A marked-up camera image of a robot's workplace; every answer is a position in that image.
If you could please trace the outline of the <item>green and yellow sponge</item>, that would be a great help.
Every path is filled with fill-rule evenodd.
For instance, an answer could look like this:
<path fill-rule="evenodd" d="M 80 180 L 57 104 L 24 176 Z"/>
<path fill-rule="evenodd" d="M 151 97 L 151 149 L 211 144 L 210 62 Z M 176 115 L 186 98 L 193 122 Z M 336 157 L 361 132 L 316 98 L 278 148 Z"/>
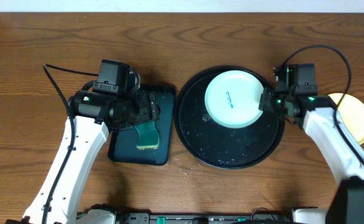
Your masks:
<path fill-rule="evenodd" d="M 138 143 L 136 145 L 137 149 L 145 150 L 158 148 L 160 136 L 154 121 L 137 124 L 135 125 L 135 128 L 139 134 Z"/>

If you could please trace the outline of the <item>yellow plate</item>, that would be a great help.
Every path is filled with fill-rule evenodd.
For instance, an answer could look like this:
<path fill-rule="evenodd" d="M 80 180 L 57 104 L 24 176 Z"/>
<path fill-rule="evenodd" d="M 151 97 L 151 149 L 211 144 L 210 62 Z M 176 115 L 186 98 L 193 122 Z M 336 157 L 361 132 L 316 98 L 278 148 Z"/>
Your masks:
<path fill-rule="evenodd" d="M 364 104 L 352 95 L 346 94 L 338 107 L 348 130 L 359 144 L 364 143 Z"/>

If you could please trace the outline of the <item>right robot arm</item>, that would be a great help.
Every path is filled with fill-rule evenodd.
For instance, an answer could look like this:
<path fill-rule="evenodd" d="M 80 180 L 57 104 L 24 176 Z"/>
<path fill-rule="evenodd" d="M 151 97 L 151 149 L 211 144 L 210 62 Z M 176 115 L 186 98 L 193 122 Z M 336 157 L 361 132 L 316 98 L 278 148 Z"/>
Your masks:
<path fill-rule="evenodd" d="M 337 193 L 326 210 L 298 208 L 294 223 L 364 223 L 364 150 L 329 96 L 296 95 L 265 88 L 259 109 L 288 116 L 310 137 L 325 158 Z"/>

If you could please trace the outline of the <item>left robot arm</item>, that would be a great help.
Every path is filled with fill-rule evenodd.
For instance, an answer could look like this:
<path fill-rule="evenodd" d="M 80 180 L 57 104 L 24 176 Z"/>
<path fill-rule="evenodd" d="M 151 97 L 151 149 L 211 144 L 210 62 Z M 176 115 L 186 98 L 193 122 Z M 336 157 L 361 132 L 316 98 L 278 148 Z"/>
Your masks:
<path fill-rule="evenodd" d="M 116 223 L 116 212 L 100 205 L 77 217 L 78 206 L 101 147 L 111 131 L 159 119 L 156 97 L 79 90 L 66 104 L 69 116 L 62 142 L 45 181 L 21 223 Z"/>

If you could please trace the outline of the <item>rectangular dark teal tray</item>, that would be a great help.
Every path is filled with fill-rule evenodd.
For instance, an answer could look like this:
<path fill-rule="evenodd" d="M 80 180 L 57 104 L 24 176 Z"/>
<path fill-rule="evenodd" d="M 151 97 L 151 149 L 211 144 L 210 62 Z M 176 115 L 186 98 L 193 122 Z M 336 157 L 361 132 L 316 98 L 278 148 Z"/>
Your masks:
<path fill-rule="evenodd" d="M 139 134 L 135 126 L 132 126 L 124 131 L 114 131 L 112 133 L 108 158 L 113 162 L 163 166 L 168 161 L 169 156 L 175 88 L 171 86 L 143 85 L 138 91 L 153 93 L 161 109 L 160 117 L 155 121 L 155 127 L 160 136 L 159 146 L 157 149 L 137 149 Z"/>

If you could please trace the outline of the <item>round black tray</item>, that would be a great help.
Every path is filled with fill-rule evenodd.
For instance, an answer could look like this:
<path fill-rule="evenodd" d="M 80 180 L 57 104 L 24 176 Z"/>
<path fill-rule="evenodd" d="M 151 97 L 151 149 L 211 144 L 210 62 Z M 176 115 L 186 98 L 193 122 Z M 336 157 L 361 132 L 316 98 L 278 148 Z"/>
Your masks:
<path fill-rule="evenodd" d="M 182 144 L 198 160 L 220 169 L 243 169 L 265 160 L 277 148 L 285 122 L 264 111 L 245 128 L 226 128 L 214 122 L 205 107 L 205 91 L 216 75 L 229 70 L 251 72 L 264 88 L 270 86 L 247 68 L 224 65 L 206 69 L 181 89 L 175 103 L 175 128 Z"/>

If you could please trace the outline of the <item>light blue plate top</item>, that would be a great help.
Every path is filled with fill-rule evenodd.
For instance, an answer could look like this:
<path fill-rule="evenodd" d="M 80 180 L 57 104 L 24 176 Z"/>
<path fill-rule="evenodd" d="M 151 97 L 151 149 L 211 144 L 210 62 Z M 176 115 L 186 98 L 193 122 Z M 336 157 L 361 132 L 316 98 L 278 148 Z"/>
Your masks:
<path fill-rule="evenodd" d="M 215 76 L 205 91 L 205 107 L 219 125 L 239 129 L 255 123 L 263 114 L 259 101 L 264 86 L 251 72 L 229 70 Z"/>

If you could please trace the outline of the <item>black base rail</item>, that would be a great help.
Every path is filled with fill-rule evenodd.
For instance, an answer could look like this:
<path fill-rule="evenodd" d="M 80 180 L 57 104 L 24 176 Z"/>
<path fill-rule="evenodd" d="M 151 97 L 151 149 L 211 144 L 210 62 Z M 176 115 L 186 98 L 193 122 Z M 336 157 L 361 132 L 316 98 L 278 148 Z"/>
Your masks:
<path fill-rule="evenodd" d="M 120 212 L 107 204 L 96 204 L 77 215 L 77 223 L 114 224 L 242 224 L 242 223 L 325 223 L 326 209 L 298 207 L 285 212 L 257 208 L 250 214 L 151 214 Z"/>

